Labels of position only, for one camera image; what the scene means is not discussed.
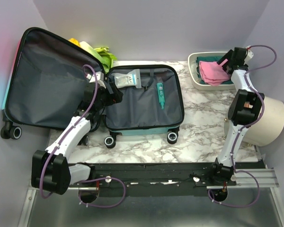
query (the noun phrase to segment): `cable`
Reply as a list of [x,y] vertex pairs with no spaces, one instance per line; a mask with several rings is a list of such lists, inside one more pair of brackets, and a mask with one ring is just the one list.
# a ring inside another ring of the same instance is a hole
[[105,179],[115,180],[115,181],[118,181],[118,182],[121,183],[121,185],[123,186],[123,195],[122,195],[122,198],[120,199],[120,201],[113,204],[113,205],[107,205],[107,206],[101,206],[101,205],[96,205],[96,204],[91,204],[91,203],[84,203],[81,199],[81,192],[79,192],[79,199],[80,199],[79,205],[84,204],[84,205],[86,205],[86,207],[90,206],[90,207],[97,207],[97,208],[113,208],[113,207],[120,205],[123,202],[123,200],[125,199],[125,195],[126,195],[126,186],[120,179],[114,178],[114,177],[110,177],[110,178],[102,177],[102,178],[97,178],[97,179],[94,179],[94,180],[81,181],[80,183],[91,183],[91,182],[101,181],[101,180],[105,180]]
[[61,137],[61,139],[58,141],[58,145],[53,149],[53,151],[51,152],[51,154],[48,156],[48,158],[46,159],[45,161],[45,164],[43,166],[43,169],[42,169],[42,172],[41,172],[41,177],[40,177],[40,183],[39,183],[39,189],[40,189],[40,194],[41,194],[41,197],[43,199],[47,199],[48,197],[50,197],[52,195],[52,192],[50,192],[48,195],[44,195],[43,193],[43,181],[44,181],[44,175],[45,175],[45,172],[46,172],[46,168],[50,162],[50,160],[52,159],[54,153],[57,151],[57,149],[59,148],[59,146],[61,145],[61,143],[63,142],[63,140],[66,138],[66,136],[70,133],[70,131],[82,120],[83,117],[85,117],[85,115],[90,111],[92,105],[94,104],[95,102],[95,99],[96,99],[96,96],[97,96],[97,90],[98,90],[98,81],[97,81],[97,76],[96,76],[96,72],[95,70],[90,66],[90,65],[83,65],[83,72],[84,74],[86,75],[86,72],[84,71],[84,68],[85,67],[88,67],[90,68],[90,70],[93,72],[94,74],[94,77],[95,77],[95,92],[94,92],[94,96],[91,100],[91,103],[89,104],[87,110],[84,112],[84,114],[74,123],[74,125],[72,125]]
[[212,190],[208,190],[208,197],[210,198],[210,200],[211,200],[212,202],[217,203],[217,204],[220,204],[220,205],[223,205],[223,206],[226,206],[226,207],[233,207],[233,208],[246,208],[246,207],[250,207],[250,206],[254,205],[254,204],[258,201],[258,199],[259,199],[259,197],[260,197],[260,185],[259,185],[259,182],[257,181],[257,179],[255,178],[255,176],[252,175],[252,174],[251,174],[250,172],[248,172],[248,171],[245,171],[245,170],[237,170],[236,167],[235,167],[234,159],[233,159],[234,149],[235,149],[236,143],[237,143],[237,141],[238,141],[238,139],[239,139],[239,136],[240,136],[242,130],[243,130],[244,128],[248,128],[248,127],[250,127],[250,126],[256,124],[258,121],[260,121],[260,119],[262,118],[262,116],[263,116],[263,114],[264,114],[264,110],[265,110],[264,100],[263,100],[262,96],[261,96],[254,88],[252,88],[252,87],[250,86],[250,83],[249,83],[249,81],[248,81],[248,79],[247,79],[247,74],[250,73],[250,72],[253,72],[253,71],[256,71],[256,70],[259,70],[259,69],[263,69],[263,68],[266,68],[266,67],[272,65],[272,64],[276,61],[276,58],[277,58],[277,55],[276,55],[275,50],[274,50],[273,48],[271,48],[270,46],[266,46],[266,45],[253,45],[253,46],[250,46],[250,47],[247,48],[247,49],[249,50],[249,49],[252,48],[252,47],[265,47],[265,48],[268,48],[268,49],[272,50],[272,52],[273,52],[274,55],[275,55],[275,58],[274,58],[274,60],[273,60],[271,63],[269,63],[269,64],[267,64],[267,65],[264,65],[264,66],[261,66],[261,67],[258,67],[258,68],[252,69],[252,70],[248,70],[248,71],[246,71],[246,72],[244,73],[244,79],[245,79],[245,82],[246,82],[247,86],[249,87],[250,90],[252,90],[252,91],[258,96],[258,98],[259,98],[260,101],[261,101],[261,104],[262,104],[262,111],[261,111],[259,117],[258,117],[254,122],[252,122],[252,123],[250,123],[250,124],[248,124],[248,125],[244,125],[243,127],[241,127],[241,128],[239,129],[239,133],[237,134],[237,136],[236,136],[236,138],[235,138],[235,141],[234,141],[234,143],[233,143],[233,145],[232,145],[232,147],[231,147],[231,163],[232,163],[232,166],[233,166],[233,171],[234,171],[234,173],[245,173],[245,174],[250,175],[250,176],[255,180],[255,182],[256,182],[256,184],[257,184],[257,196],[256,196],[255,200],[254,200],[253,202],[251,202],[250,204],[248,204],[248,205],[232,205],[232,204],[222,203],[222,202],[218,202],[218,201],[214,200],[214,196],[212,196],[212,194],[213,194]]

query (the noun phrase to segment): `white cylinder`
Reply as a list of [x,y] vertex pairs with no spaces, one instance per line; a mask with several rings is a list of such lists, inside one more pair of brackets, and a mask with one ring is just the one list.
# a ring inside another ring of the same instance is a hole
[[[269,97],[264,99],[265,111],[259,122],[249,128],[243,141],[265,146],[274,141],[284,127],[284,103]],[[224,134],[227,135],[229,123],[224,123]]]

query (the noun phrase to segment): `gray floor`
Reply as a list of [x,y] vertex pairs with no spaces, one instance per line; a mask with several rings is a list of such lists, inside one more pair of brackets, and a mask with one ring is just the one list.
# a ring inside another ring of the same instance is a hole
[[[281,227],[270,189],[261,189],[257,204],[232,209],[212,204],[207,197],[127,197],[118,207],[97,209],[79,205],[77,191],[35,197],[30,227]],[[228,203],[247,204],[255,189],[230,189]],[[112,204],[119,198],[99,198]]]

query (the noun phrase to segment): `black wheel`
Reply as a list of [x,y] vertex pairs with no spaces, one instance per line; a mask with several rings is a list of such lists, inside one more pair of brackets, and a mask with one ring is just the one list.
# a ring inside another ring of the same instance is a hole
[[115,147],[115,139],[112,136],[107,136],[104,139],[104,144],[109,149],[114,148]]
[[5,139],[5,140],[10,138],[9,131],[5,128],[5,126],[3,126],[3,128],[1,129],[0,136],[2,139]]
[[167,134],[167,142],[170,144],[175,144],[178,140],[178,133],[171,131]]
[[89,136],[88,135],[83,136],[81,141],[80,141],[80,144],[87,146],[89,144]]
[[22,135],[22,129],[19,126],[13,126],[11,127],[10,131],[9,131],[9,136],[13,139],[13,140],[18,140]]

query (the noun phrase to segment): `teal tube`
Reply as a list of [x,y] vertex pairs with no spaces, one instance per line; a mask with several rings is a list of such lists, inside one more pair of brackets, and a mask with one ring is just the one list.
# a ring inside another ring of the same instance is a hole
[[165,98],[164,98],[163,83],[157,83],[157,91],[158,91],[158,97],[161,109],[164,110]]

